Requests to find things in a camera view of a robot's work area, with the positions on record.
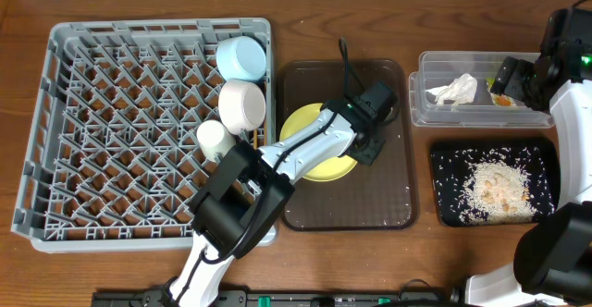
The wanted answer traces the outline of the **light blue bowl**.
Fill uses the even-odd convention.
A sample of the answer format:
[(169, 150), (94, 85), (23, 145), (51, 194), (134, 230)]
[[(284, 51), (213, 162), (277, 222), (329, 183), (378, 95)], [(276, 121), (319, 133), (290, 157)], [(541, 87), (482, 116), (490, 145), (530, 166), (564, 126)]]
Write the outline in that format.
[(255, 39), (239, 36), (218, 44), (216, 64), (224, 80), (256, 82), (265, 75), (266, 54)]

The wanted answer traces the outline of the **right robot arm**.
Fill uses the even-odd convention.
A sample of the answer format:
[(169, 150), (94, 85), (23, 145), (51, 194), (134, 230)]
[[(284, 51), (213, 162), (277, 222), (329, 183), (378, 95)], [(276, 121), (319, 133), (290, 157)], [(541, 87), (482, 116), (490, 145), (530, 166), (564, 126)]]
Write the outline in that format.
[(534, 62), (508, 57), (491, 91), (553, 117), (560, 145), (557, 210), (519, 240), (511, 264), (467, 279), (472, 306), (591, 302), (591, 13), (553, 11)]

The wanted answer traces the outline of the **green yellow snack wrapper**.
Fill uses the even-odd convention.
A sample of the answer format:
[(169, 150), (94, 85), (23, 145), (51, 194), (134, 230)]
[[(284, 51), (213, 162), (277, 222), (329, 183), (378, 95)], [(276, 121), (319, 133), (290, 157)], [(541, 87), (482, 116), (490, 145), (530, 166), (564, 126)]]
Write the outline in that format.
[(514, 100), (512, 98), (510, 98), (506, 95), (498, 95), (498, 94), (495, 94), (491, 91), (494, 81), (495, 80), (493, 78), (486, 78), (487, 90), (490, 94), (493, 105), (505, 106), (505, 107), (516, 107), (517, 104), (514, 102)]

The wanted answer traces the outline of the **white tissue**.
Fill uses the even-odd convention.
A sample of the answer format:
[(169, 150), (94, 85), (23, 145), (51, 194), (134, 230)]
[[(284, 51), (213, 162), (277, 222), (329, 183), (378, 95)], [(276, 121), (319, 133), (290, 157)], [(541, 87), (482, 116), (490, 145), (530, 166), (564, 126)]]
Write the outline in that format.
[(435, 96), (437, 105), (471, 104), (475, 100), (477, 84), (476, 78), (464, 73), (451, 84), (432, 88), (426, 92)]

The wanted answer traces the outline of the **pink bowl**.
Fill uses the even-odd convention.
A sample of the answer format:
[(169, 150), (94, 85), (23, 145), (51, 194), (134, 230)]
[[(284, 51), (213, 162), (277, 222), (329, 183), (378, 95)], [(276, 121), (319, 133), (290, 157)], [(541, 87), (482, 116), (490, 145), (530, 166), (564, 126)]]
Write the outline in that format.
[(254, 131), (265, 120), (265, 96), (252, 82), (228, 80), (220, 90), (218, 109), (221, 122), (231, 134)]

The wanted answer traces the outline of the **wooden chopstick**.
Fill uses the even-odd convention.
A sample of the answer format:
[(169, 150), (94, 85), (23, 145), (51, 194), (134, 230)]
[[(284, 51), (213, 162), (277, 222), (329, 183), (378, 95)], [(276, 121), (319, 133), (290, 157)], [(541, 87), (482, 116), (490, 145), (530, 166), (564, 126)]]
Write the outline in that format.
[(257, 149), (258, 147), (258, 129), (253, 131), (253, 148)]
[(263, 146), (263, 145), (266, 145), (267, 144), (267, 138), (266, 138), (267, 137), (267, 125), (266, 125), (266, 123), (267, 123), (267, 109), (269, 108), (269, 104), (267, 103), (267, 93), (266, 93), (266, 91), (267, 91), (267, 82), (265, 80), (264, 80), (263, 85), (262, 85), (262, 91), (263, 91), (264, 98), (265, 98), (265, 113), (264, 113), (264, 118), (265, 119), (264, 119), (263, 126), (262, 126), (262, 128), (263, 128), (263, 140), (262, 140), (262, 143), (261, 143), (261, 145)]

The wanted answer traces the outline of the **cream white cup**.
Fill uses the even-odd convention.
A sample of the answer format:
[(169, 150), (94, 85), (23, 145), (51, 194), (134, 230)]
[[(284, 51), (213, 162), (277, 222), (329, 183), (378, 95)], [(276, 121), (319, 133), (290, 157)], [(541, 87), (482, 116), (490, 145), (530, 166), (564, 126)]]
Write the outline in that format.
[(203, 155), (212, 162), (223, 158), (236, 144), (235, 138), (217, 120), (206, 120), (196, 131), (198, 144)]

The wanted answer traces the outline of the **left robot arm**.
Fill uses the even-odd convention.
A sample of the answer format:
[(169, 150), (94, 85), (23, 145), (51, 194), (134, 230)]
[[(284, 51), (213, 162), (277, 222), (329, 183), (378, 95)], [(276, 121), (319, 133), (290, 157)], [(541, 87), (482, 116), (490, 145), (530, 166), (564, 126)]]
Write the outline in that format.
[(241, 141), (191, 197), (192, 248), (181, 274), (166, 284), (164, 306), (209, 306), (235, 259), (249, 253), (274, 225), (296, 182), (333, 157), (370, 166), (396, 119), (396, 94), (378, 81), (362, 94), (325, 102), (319, 116), (283, 141), (253, 148)]

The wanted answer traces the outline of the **yellow plate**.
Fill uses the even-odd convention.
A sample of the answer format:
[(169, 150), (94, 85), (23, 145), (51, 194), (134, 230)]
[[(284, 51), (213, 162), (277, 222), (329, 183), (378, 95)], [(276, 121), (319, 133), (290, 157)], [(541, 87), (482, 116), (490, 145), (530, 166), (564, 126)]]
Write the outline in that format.
[[(293, 112), (283, 124), (279, 139), (283, 141), (311, 124), (319, 116), (321, 106), (321, 103), (308, 104)], [(303, 177), (314, 182), (329, 182), (346, 176), (356, 165), (357, 162), (347, 155), (332, 157), (317, 165)]]

